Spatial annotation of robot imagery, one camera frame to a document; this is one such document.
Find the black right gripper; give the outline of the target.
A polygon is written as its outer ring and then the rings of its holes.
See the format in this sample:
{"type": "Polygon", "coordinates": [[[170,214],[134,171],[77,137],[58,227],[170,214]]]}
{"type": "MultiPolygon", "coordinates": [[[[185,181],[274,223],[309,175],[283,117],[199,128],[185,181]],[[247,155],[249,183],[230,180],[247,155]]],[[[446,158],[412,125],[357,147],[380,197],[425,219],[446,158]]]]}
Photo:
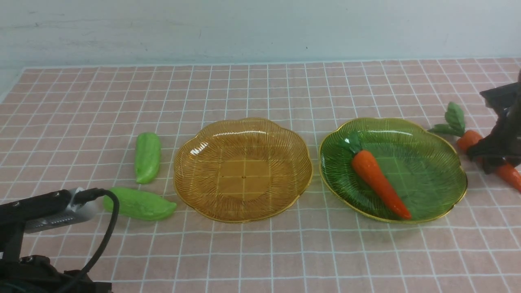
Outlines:
{"type": "Polygon", "coordinates": [[[481,160],[485,174],[492,174],[507,164],[517,167],[521,162],[521,74],[508,85],[480,91],[486,106],[497,114],[495,126],[466,154],[472,161],[481,160]]]}

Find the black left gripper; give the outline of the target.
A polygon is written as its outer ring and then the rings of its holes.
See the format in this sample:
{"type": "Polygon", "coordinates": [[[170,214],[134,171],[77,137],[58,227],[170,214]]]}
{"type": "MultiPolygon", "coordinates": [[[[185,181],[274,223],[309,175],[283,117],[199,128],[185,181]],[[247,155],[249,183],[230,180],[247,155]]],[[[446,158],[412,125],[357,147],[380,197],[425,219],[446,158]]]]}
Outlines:
{"type": "MultiPolygon", "coordinates": [[[[96,200],[106,189],[87,189],[96,200]]],[[[21,256],[28,204],[39,195],[2,204],[0,207],[2,293],[111,293],[111,282],[96,282],[88,273],[105,251],[112,236],[112,221],[93,256],[80,270],[58,271],[50,258],[42,255],[21,256]]]]}

